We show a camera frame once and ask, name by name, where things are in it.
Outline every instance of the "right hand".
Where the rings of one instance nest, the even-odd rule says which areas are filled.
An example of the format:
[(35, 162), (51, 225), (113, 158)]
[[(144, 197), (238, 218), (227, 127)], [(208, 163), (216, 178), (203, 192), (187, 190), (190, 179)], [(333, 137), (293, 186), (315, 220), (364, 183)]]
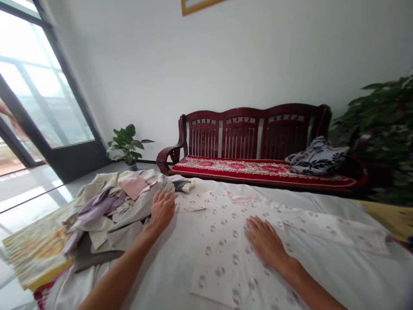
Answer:
[(162, 233), (168, 227), (175, 213), (175, 199), (178, 195), (172, 190), (167, 192), (157, 191), (152, 203), (151, 224), (157, 228), (159, 233)]
[(290, 272), (296, 260), (286, 253), (280, 237), (271, 224), (252, 216), (247, 219), (247, 224), (249, 230), (245, 230), (245, 235), (264, 263), (273, 267), (282, 276)]

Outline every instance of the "floral cushion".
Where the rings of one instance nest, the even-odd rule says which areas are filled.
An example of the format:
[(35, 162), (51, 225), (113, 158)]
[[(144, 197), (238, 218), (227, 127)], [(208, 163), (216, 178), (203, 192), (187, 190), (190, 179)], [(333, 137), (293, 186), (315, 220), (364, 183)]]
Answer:
[(315, 138), (302, 152), (285, 158), (291, 172), (309, 175), (331, 175), (344, 162), (349, 147), (333, 148), (323, 136)]
[(356, 181), (341, 175), (319, 177), (290, 172), (285, 161), (270, 159), (226, 159), (189, 155), (172, 167), (170, 174), (245, 182), (294, 184), (316, 187), (351, 187)]

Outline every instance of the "black and white pillow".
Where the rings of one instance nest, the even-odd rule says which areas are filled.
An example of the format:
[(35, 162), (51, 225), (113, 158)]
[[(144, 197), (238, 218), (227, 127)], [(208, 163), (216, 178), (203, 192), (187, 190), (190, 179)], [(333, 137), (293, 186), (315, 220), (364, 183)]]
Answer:
[(310, 175), (330, 175), (344, 162), (348, 146), (333, 148), (323, 136), (315, 138), (302, 152), (291, 154), (285, 161), (291, 172)]

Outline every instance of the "bed sheet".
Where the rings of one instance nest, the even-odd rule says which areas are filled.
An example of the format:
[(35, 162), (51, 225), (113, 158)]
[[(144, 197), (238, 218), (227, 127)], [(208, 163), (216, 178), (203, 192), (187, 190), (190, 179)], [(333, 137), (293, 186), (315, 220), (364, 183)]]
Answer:
[[(171, 177), (172, 181), (183, 179)], [(333, 196), (252, 187), (196, 179), (191, 193), (229, 190), (258, 194), (286, 206), (336, 215), (382, 228), (360, 203)], [(123, 309), (227, 309), (214, 301), (191, 295), (189, 287), (198, 251), (203, 245), (199, 222), (205, 211), (179, 213), (146, 257)], [(306, 270), (349, 309), (412, 309), (413, 256), (396, 243), (391, 258), (333, 244), (291, 229), (289, 237)], [(46, 309), (74, 309), (115, 261), (56, 281)]]

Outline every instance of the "potted plant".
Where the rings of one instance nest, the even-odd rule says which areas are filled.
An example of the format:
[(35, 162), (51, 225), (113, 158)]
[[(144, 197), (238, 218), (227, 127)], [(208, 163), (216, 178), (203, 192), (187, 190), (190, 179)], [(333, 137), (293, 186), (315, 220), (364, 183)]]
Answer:
[(147, 139), (141, 141), (135, 140), (133, 137), (136, 134), (136, 130), (133, 124), (126, 126), (125, 129), (113, 129), (113, 132), (116, 136), (113, 137), (113, 141), (108, 142), (109, 148), (106, 152), (119, 151), (120, 155), (114, 156), (113, 159), (122, 158), (129, 167), (129, 170), (138, 171), (136, 162), (139, 158), (142, 158), (142, 155), (136, 152), (136, 148), (145, 149), (143, 143), (152, 143), (154, 141)]
[(375, 83), (372, 90), (348, 104), (347, 112), (335, 120), (341, 137), (354, 132), (355, 141), (369, 137), (355, 152), (378, 173), (390, 171), (390, 186), (374, 188), (372, 199), (396, 205), (413, 205), (413, 75), (397, 81)]

